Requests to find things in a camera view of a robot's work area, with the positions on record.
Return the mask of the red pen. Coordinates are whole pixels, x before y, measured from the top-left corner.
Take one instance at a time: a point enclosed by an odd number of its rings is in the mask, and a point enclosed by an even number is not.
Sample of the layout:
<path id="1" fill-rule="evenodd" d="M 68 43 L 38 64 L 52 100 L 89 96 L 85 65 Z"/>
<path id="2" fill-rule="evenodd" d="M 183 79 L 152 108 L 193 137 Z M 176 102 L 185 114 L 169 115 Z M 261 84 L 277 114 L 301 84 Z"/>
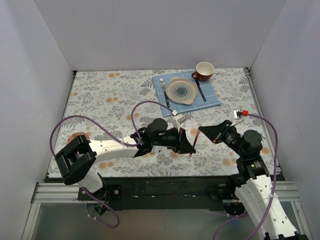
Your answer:
<path id="1" fill-rule="evenodd" d="M 196 150 L 195 150 L 196 142 L 197 142 L 196 139 L 194 139 L 192 144 L 192 152 L 189 153 L 189 157 L 191 157 L 194 153 L 196 153 Z"/>

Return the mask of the transparent pen cap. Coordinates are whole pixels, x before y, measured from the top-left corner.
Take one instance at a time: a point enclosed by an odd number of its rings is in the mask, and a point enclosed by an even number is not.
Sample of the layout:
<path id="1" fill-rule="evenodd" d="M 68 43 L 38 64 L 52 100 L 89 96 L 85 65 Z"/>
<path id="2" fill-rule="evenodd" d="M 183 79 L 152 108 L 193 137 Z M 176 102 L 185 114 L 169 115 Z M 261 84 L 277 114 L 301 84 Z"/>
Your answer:
<path id="1" fill-rule="evenodd" d="M 199 134 L 200 134 L 200 131 L 198 130 L 197 133 L 196 133 L 195 139 L 194 139 L 194 144 L 197 143 L 197 140 L 199 138 Z"/>

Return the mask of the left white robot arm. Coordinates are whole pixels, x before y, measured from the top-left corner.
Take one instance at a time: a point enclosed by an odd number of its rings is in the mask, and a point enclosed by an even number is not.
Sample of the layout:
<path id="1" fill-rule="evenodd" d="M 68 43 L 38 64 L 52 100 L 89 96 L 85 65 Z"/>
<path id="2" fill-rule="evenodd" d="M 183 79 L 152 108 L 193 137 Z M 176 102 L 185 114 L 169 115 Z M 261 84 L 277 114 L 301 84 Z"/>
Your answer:
<path id="1" fill-rule="evenodd" d="M 84 187 L 95 200 L 106 196 L 103 178 L 92 170 L 94 164 L 119 159 L 136 158 L 152 152 L 154 147 L 168 147 L 177 154 L 194 154 L 193 145 L 188 141 L 186 131 L 178 124 L 168 128 L 162 118 L 156 118 L 138 133 L 120 141 L 89 140 L 79 135 L 55 154 L 55 161 L 65 185 L 78 184 Z"/>

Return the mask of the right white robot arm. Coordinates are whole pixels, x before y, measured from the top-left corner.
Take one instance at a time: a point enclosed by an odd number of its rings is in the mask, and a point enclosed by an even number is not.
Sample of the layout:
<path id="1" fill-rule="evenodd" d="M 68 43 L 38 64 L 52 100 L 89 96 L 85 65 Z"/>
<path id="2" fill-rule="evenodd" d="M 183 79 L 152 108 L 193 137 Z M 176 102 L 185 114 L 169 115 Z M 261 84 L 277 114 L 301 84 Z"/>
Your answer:
<path id="1" fill-rule="evenodd" d="M 212 143 L 224 143 L 239 155 L 238 174 L 230 176 L 232 183 L 226 186 L 226 192 L 230 198 L 242 202 L 255 226 L 247 238 L 258 235 L 261 240 L 306 240 L 308 237 L 298 232 L 275 193 L 276 177 L 270 176 L 260 155 L 261 134 L 252 129 L 239 134 L 229 120 L 198 129 Z"/>

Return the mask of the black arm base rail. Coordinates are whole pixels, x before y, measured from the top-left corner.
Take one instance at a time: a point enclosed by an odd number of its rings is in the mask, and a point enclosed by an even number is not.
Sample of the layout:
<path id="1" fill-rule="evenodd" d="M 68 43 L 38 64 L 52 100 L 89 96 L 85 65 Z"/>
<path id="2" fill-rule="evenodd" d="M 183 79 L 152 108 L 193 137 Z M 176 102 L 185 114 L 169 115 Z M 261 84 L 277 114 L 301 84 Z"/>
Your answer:
<path id="1" fill-rule="evenodd" d="M 231 176 L 104 177 L 92 195 L 115 211 L 205 209 L 235 216 L 245 211 L 235 188 L 243 179 Z"/>

